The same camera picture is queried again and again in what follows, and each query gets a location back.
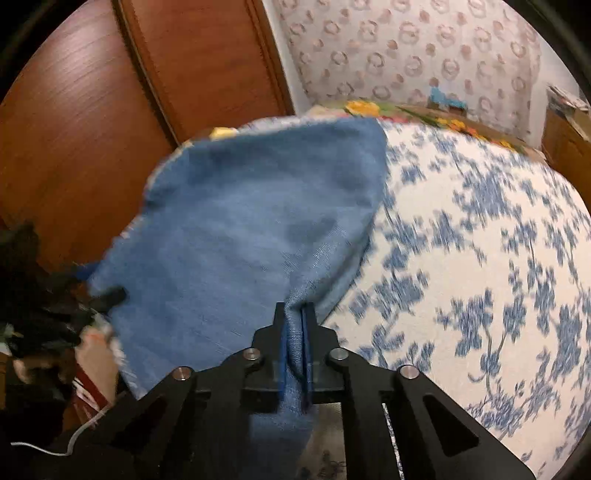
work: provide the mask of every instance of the white cable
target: white cable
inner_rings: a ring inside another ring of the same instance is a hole
[[[83,431],[85,431],[88,427],[90,427],[90,425],[94,425],[97,421],[99,421],[102,417],[105,416],[105,414],[109,411],[110,406],[107,405],[105,408],[101,409],[100,412],[98,412],[94,417],[92,417],[89,421],[87,421],[84,425],[81,425],[78,430],[76,430],[72,436],[70,437],[70,440],[68,441],[68,448],[66,450],[65,453],[58,453],[58,452],[50,452],[49,450],[45,450],[41,447],[38,447],[37,445],[32,445],[30,443],[26,443],[26,442],[12,442],[10,445],[12,445],[13,447],[29,447],[29,448],[34,448],[35,450],[39,450],[40,452],[46,453],[48,455],[53,455],[56,457],[67,457],[70,456],[72,454],[72,452],[74,451],[74,444],[76,443],[76,440],[78,439],[78,437],[82,434]]]

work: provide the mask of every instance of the patterned curtain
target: patterned curtain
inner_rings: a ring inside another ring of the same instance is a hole
[[[500,0],[277,0],[313,103],[425,105],[432,86],[469,116],[528,139],[537,32]]]

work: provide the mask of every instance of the silver screw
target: silver screw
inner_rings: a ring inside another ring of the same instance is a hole
[[[258,348],[246,348],[242,355],[250,361],[259,360],[261,357],[261,351]]]
[[[417,378],[419,373],[420,372],[418,371],[418,368],[414,365],[404,365],[400,367],[400,375],[402,375],[404,378],[408,378],[409,380]]]
[[[345,360],[349,356],[349,352],[344,348],[333,348],[330,351],[330,357],[334,360]]]
[[[188,380],[192,373],[189,367],[177,367],[173,370],[173,378],[180,381]]]

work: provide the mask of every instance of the metal bolt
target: metal bolt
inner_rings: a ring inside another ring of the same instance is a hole
[[[349,356],[349,352],[344,348],[333,348],[330,351],[330,357],[334,360],[345,360]]]
[[[400,375],[402,375],[404,378],[408,378],[409,380],[417,378],[419,373],[420,372],[418,371],[418,368],[414,365],[403,365],[400,367]]]
[[[177,367],[173,370],[173,378],[180,381],[188,380],[192,373],[189,367]]]
[[[246,348],[242,355],[250,361],[259,360],[261,357],[261,351],[258,348]]]

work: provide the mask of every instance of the floral tablecloth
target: floral tablecloth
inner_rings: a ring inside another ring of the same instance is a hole
[[[591,220],[550,168],[425,125],[384,123],[389,179],[355,283],[325,325],[412,363],[540,479],[591,421]],[[345,479],[325,407],[301,479]]]

